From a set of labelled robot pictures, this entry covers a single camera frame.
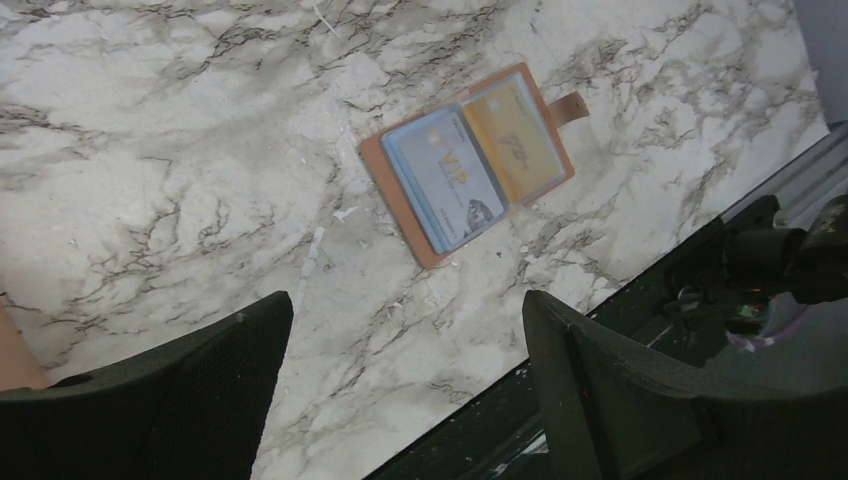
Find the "tan leather card holder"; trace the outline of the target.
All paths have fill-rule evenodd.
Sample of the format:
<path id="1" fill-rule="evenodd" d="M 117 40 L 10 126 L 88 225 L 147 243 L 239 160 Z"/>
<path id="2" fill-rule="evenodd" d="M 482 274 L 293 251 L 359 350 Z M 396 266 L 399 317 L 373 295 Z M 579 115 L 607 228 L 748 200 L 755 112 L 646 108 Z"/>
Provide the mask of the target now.
<path id="1" fill-rule="evenodd" d="M 429 269 L 571 179 L 558 130 L 588 114 L 577 92 L 545 102 L 518 63 L 358 150 L 413 256 Z"/>

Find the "gold credit card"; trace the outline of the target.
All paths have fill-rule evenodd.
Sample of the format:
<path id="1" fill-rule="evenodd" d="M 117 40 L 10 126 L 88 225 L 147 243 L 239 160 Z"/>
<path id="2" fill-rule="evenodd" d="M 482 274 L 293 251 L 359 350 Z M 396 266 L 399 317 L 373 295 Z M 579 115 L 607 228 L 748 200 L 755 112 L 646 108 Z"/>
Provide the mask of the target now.
<path id="1" fill-rule="evenodd" d="M 521 74 L 490 85 L 461 109 L 511 203 L 565 178 L 561 155 Z"/>

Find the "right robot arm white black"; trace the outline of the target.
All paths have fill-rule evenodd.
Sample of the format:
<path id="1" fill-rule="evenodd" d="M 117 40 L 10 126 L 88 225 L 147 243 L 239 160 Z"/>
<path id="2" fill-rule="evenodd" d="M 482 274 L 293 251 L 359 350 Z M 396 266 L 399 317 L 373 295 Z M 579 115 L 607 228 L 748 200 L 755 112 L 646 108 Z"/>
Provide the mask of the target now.
<path id="1" fill-rule="evenodd" d="M 722 258 L 727 288 L 751 298 L 790 293 L 800 304 L 847 297 L 847 196 L 825 203 L 812 226 L 733 233 Z"/>

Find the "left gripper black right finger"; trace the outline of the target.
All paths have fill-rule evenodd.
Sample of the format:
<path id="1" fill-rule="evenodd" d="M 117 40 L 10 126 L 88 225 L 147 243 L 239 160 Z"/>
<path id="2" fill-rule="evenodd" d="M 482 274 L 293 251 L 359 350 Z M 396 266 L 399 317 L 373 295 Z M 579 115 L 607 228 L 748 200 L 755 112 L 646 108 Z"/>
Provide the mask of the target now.
<path id="1" fill-rule="evenodd" d="M 556 479 L 843 479 L 847 392 L 733 381 L 531 290 L 522 306 Z"/>

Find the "silver VIP credit card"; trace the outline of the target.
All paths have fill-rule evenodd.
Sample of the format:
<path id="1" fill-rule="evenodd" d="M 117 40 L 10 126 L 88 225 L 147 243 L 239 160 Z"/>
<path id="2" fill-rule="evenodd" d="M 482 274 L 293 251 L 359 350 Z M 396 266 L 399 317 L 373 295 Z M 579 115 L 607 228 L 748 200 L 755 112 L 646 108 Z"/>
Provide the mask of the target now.
<path id="1" fill-rule="evenodd" d="M 505 214 L 504 193 L 458 106 L 392 129 L 380 143 L 436 253 L 455 250 Z"/>

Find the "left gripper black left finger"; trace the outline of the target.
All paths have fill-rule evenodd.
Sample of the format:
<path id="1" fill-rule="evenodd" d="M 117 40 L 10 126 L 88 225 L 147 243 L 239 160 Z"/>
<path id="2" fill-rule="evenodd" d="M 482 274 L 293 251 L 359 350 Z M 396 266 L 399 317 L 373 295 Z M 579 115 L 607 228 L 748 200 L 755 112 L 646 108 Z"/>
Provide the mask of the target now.
<path id="1" fill-rule="evenodd" d="M 277 291 L 39 390 L 1 395 L 5 479 L 247 479 L 294 319 Z"/>

